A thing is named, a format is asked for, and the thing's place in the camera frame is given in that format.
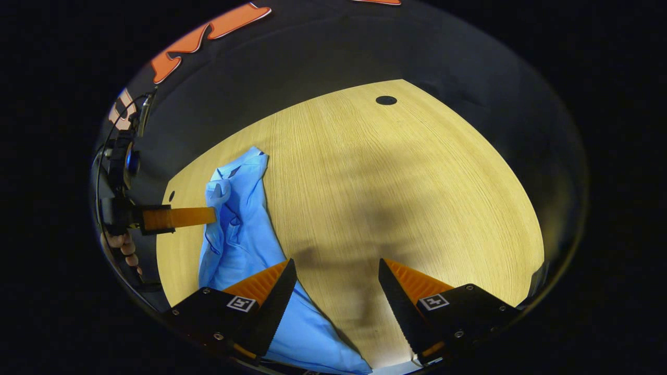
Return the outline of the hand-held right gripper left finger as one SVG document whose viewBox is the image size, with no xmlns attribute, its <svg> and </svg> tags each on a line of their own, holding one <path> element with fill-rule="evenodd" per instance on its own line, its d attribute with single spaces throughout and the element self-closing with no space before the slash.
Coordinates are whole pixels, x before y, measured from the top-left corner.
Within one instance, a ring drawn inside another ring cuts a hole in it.
<svg viewBox="0 0 667 375">
<path fill-rule="evenodd" d="M 203 287 L 162 313 L 162 323 L 217 357 L 258 363 L 276 336 L 297 282 L 287 259 L 222 291 Z"/>
</svg>

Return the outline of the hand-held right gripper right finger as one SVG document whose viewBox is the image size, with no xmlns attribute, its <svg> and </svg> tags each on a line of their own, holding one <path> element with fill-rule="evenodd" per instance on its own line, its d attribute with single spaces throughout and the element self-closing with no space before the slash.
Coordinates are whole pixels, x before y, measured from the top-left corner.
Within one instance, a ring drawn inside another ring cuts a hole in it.
<svg viewBox="0 0 667 375">
<path fill-rule="evenodd" d="M 453 287 L 392 259 L 379 261 L 378 280 L 420 365 L 468 354 L 520 317 L 478 285 Z"/>
</svg>

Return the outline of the light blue T-shirt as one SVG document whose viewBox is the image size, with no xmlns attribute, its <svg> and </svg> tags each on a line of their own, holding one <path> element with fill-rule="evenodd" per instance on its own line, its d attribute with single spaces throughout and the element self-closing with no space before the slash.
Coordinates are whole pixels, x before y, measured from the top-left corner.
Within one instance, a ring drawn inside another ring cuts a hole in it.
<svg viewBox="0 0 667 375">
<path fill-rule="evenodd" d="M 205 187 L 215 223 L 207 224 L 199 287 L 223 290 L 286 260 L 267 210 L 263 177 L 269 157 L 257 147 L 215 169 Z M 296 283 L 266 357 L 315 372 L 369 375 L 371 368 L 336 333 Z"/>
</svg>

